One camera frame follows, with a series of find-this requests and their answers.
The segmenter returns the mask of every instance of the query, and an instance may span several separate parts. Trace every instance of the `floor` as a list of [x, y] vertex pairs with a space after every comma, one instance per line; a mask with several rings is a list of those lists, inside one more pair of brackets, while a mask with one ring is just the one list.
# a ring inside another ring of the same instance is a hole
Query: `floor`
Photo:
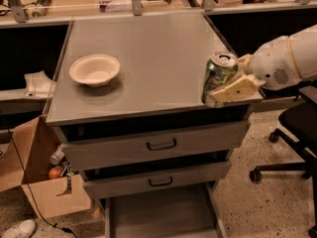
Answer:
[[[301, 238], [309, 237], [313, 225], [311, 180], [299, 173], [271, 173], [254, 184], [249, 171], [256, 165], [295, 162], [296, 156], [282, 141], [273, 144], [269, 133], [279, 126], [278, 114], [293, 105], [292, 100], [265, 103], [250, 117], [252, 126], [239, 149], [232, 155], [232, 167], [214, 192], [228, 237]], [[48, 219], [51, 224], [70, 228], [77, 237], [103, 237], [104, 222], [95, 209]], [[21, 220], [34, 217], [33, 210], [19, 188], [0, 193], [0, 233]], [[74, 237], [36, 218], [34, 238]]]

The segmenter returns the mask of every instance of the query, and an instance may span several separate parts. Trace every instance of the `orange object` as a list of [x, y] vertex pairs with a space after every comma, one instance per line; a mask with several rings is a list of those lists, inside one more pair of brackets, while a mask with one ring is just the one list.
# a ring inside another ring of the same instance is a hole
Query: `orange object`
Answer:
[[62, 172], [61, 166], [56, 166], [56, 167], [51, 168], [49, 171], [49, 179], [60, 178], [61, 172]]

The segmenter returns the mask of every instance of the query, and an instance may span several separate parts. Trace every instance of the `bowl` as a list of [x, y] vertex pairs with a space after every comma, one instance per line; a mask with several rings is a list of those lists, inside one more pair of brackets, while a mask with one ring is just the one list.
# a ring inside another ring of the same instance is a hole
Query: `bowl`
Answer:
[[78, 59], [69, 70], [70, 77], [91, 87], [106, 85], [120, 70], [117, 59], [107, 55], [91, 55]]

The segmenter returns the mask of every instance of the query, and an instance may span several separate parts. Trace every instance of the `cardboard box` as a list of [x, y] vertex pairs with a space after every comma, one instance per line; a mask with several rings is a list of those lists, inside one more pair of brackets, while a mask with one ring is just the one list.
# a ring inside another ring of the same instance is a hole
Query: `cardboard box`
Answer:
[[49, 179], [49, 170], [53, 167], [49, 158], [60, 142], [44, 117], [16, 127], [12, 137], [13, 141], [0, 160], [0, 191], [20, 185], [36, 214], [40, 217], [37, 204], [44, 218], [91, 208], [92, 203], [82, 186], [80, 175], [71, 177], [71, 189], [67, 189], [67, 178]]

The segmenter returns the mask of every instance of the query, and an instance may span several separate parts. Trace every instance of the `can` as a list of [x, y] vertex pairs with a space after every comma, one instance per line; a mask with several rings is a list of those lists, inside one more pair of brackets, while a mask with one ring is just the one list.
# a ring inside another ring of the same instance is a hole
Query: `can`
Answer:
[[238, 58], [230, 52], [215, 53], [206, 66], [202, 101], [207, 94], [230, 80], [238, 70]]

